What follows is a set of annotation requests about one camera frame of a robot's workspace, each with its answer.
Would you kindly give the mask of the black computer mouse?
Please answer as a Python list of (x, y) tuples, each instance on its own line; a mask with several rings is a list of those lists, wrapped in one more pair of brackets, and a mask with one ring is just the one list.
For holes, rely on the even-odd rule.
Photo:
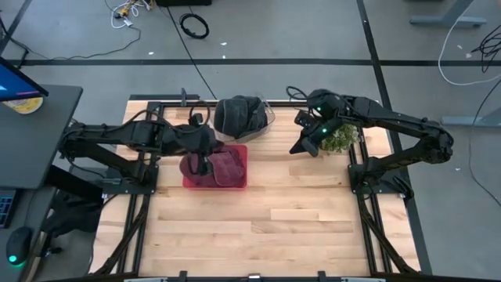
[(12, 266), (23, 264), (30, 251), (32, 230), (30, 227), (22, 226), (14, 230), (7, 241), (5, 254), (7, 261)]

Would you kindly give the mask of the pink translucent plastic bin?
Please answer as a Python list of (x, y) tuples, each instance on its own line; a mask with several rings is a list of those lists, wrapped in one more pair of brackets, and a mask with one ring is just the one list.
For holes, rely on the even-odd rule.
[(191, 190), (244, 190), (247, 186), (247, 155), (245, 145), (224, 145), (207, 159), (212, 171), (198, 175), (198, 156), (187, 154), (179, 164), (182, 186)]

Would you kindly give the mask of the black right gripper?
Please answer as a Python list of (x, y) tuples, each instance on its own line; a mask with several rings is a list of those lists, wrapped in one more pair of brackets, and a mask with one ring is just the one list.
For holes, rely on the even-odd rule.
[(309, 153), (313, 157), (319, 155), (319, 144), (328, 137), (335, 129), (335, 118), (316, 118), (312, 124), (312, 131), (308, 136), (300, 136), (297, 142), (290, 148), (290, 154)]

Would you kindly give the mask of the black desk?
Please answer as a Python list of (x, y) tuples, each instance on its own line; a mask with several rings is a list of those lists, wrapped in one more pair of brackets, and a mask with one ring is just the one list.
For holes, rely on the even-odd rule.
[(33, 190), (44, 184), (83, 93), (80, 86), (45, 89), (49, 96), (31, 114), (0, 106), (0, 188)]

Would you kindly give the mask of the gray desk foot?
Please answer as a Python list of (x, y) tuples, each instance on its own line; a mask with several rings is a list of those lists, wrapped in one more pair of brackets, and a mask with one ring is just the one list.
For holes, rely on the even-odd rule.
[(441, 123), (447, 126), (477, 126), (486, 128), (501, 128), (501, 107), (485, 116), (444, 116)]
[(465, 13), (474, 0), (456, 0), (442, 16), (412, 16), (410, 24), (437, 27), (472, 27), (478, 28), (487, 23), (482, 17), (466, 16)]

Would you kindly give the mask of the black keyboard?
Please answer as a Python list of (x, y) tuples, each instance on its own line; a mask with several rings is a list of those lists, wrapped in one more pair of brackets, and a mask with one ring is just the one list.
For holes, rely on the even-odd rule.
[(0, 190), (0, 229), (9, 227), (18, 199), (17, 190)]

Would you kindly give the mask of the computer monitor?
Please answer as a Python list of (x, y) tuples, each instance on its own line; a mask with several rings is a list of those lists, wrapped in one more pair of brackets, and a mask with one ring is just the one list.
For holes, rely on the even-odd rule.
[(0, 57), (0, 102), (46, 97), (49, 92)]

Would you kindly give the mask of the maroon knit beanie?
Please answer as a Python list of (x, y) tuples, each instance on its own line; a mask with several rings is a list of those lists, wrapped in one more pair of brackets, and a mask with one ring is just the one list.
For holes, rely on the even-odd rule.
[(247, 185), (247, 147), (228, 145), (209, 156), (215, 188), (243, 189)]
[(183, 186), (193, 189), (214, 187), (214, 173), (210, 175), (198, 174), (198, 155), (189, 153), (181, 159), (179, 169), (183, 175)]

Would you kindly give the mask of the black aluminium table frame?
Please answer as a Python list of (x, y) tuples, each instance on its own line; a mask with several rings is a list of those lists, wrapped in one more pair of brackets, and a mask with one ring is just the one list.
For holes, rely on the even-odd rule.
[(242, 190), (182, 185), (178, 157), (159, 162), (146, 223), (133, 236), (118, 270), (145, 277), (365, 276), (395, 271), (362, 222), (362, 197), (348, 166), (391, 152), (382, 128), (364, 131), (347, 153), (290, 154), (299, 135), (297, 104), (275, 99), (267, 132), (247, 142)]

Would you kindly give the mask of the clear plastic bin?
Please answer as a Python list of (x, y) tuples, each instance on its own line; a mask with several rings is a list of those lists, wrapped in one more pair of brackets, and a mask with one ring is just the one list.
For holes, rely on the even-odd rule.
[[(266, 114), (268, 116), (268, 125), (259, 131), (249, 132), (245, 136), (238, 138), (238, 139), (235, 139), (231, 136), (227, 136), (227, 135), (220, 133), (214, 129), (216, 137), (219, 140), (221, 140), (224, 143), (248, 143), (253, 139), (256, 139), (258, 137), (263, 136), (264, 134), (266, 134), (269, 131), (272, 123), (276, 119), (275, 113), (273, 112), (273, 109), (271, 108), (269, 102), (263, 96), (256, 96), (256, 97), (260, 98), (265, 103), (265, 111), (266, 111)], [(211, 118), (211, 122), (212, 122), (212, 126), (214, 128), (214, 116)]]

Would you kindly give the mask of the yellow round disc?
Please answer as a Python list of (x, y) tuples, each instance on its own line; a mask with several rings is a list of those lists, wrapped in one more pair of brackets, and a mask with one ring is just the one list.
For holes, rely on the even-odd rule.
[(18, 114), (32, 114), (42, 106), (43, 102), (43, 97), (37, 97), (5, 101), (3, 104), (16, 111)]

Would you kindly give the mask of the black bag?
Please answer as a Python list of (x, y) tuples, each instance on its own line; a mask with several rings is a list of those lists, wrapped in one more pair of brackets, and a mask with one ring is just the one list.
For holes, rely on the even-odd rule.
[(58, 237), (73, 230), (94, 233), (97, 230), (103, 203), (87, 201), (70, 193), (59, 191), (52, 199), (52, 214), (41, 230)]

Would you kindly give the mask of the green potted artificial plant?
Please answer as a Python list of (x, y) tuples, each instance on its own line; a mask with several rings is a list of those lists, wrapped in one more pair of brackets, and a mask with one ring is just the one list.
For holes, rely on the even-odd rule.
[(321, 142), (320, 149), (329, 153), (342, 153), (358, 141), (358, 129), (354, 125), (342, 125)]

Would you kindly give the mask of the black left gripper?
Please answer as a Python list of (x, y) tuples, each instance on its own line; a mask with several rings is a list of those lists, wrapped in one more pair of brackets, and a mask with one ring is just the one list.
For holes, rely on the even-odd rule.
[(197, 153), (199, 154), (198, 174), (213, 174), (214, 166), (209, 159), (209, 154), (212, 154), (214, 150), (219, 150), (224, 145), (216, 138), (213, 128), (209, 125), (178, 125), (175, 128), (177, 129), (175, 155)]

